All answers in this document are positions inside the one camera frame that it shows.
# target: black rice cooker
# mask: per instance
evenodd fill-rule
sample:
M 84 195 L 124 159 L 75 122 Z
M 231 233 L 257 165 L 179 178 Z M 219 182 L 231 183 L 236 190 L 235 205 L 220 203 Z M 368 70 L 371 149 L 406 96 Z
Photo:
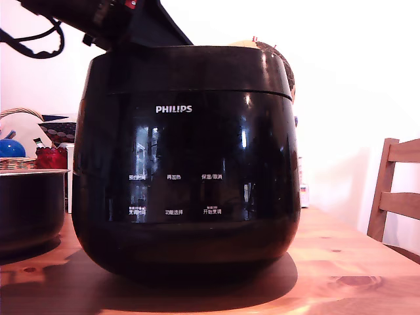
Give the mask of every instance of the black rice cooker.
M 246 47 L 127 44 L 91 62 L 73 223 L 130 278 L 246 276 L 296 233 L 299 183 L 281 59 Z

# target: white wall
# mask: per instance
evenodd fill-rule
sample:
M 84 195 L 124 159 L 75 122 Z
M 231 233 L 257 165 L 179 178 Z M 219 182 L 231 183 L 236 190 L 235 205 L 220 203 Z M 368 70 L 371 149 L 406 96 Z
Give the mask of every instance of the white wall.
M 295 72 L 299 146 L 311 204 L 366 232 L 383 139 L 420 137 L 417 2 L 162 3 L 196 45 L 226 45 L 254 35 L 277 44 Z M 15 0 L 1 5 L 1 27 L 13 35 L 48 27 Z M 76 111 L 89 60 L 100 51 L 82 45 L 80 32 L 64 31 L 64 54 L 48 61 L 30 60 L 2 44 L 3 109 Z M 56 38 L 46 41 L 48 47 L 55 43 Z M 398 165 L 393 190 L 420 192 L 419 171 Z M 385 241 L 420 253 L 419 235 L 419 222 L 388 216 Z

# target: table surface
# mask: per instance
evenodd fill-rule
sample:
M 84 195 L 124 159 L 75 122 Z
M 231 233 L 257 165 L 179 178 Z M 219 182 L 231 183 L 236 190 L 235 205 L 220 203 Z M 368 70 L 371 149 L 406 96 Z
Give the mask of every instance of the table surface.
M 315 209 L 246 283 L 144 287 L 97 266 L 66 215 L 60 245 L 1 267 L 0 314 L 420 314 L 420 265 Z

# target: woven basket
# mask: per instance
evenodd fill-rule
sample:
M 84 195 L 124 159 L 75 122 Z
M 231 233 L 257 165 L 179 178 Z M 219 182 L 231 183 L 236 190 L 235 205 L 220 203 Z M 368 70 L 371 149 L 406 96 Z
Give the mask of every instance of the woven basket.
M 41 121 L 44 121 L 40 113 L 27 108 L 12 108 L 10 110 L 5 110 L 0 113 L 0 119 L 16 113 L 31 114 L 38 117 Z M 11 169 L 35 169 L 35 161 L 36 158 L 30 157 L 0 157 L 0 171 Z
M 30 157 L 0 157 L 0 171 L 35 169 L 36 159 Z

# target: wooden chair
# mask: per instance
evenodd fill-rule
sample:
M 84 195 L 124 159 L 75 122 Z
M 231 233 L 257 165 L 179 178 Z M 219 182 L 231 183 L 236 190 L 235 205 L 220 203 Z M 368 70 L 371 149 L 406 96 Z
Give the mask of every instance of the wooden chair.
M 420 139 L 399 142 L 398 139 L 387 138 L 383 146 L 372 211 L 367 228 L 368 236 L 379 242 L 383 241 L 387 212 L 420 220 L 420 194 L 390 192 L 396 162 L 420 163 Z M 400 247 L 387 246 L 420 264 L 419 255 Z

